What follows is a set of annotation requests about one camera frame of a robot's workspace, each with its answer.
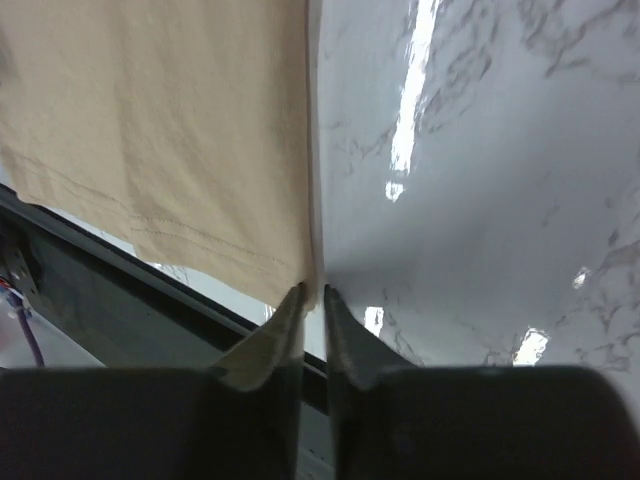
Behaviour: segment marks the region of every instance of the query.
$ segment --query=folded cloth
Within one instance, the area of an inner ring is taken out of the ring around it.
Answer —
[[[302,0],[0,0],[12,185],[277,305],[313,282],[306,45]]]

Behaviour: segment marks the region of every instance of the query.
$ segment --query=fabric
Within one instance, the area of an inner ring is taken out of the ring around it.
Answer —
[[[0,0],[19,197],[277,305],[313,281],[305,17],[302,0]]]

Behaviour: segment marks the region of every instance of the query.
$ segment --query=marble surface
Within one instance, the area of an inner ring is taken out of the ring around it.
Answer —
[[[323,2],[326,275],[373,334],[640,405],[639,27],[638,0]]]

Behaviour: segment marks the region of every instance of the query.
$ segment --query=beige cloth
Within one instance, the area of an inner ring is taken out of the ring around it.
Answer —
[[[312,281],[303,0],[0,0],[20,198],[270,305]]]

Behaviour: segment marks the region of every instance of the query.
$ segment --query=purple cable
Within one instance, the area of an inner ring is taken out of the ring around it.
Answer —
[[[22,328],[22,332],[24,333],[25,338],[27,339],[27,343],[29,344],[29,348],[31,349],[31,353],[33,354],[33,358],[36,361],[36,366],[44,367],[44,357],[42,356],[42,352],[40,351],[40,346],[38,345],[38,341],[36,337],[33,335],[31,331],[31,327],[29,326],[29,322],[27,321],[27,315],[24,311],[24,304],[20,297],[18,297],[11,290],[7,290],[8,292],[8,300],[9,305],[11,305],[16,313],[18,314],[18,321],[20,322],[20,328]]]

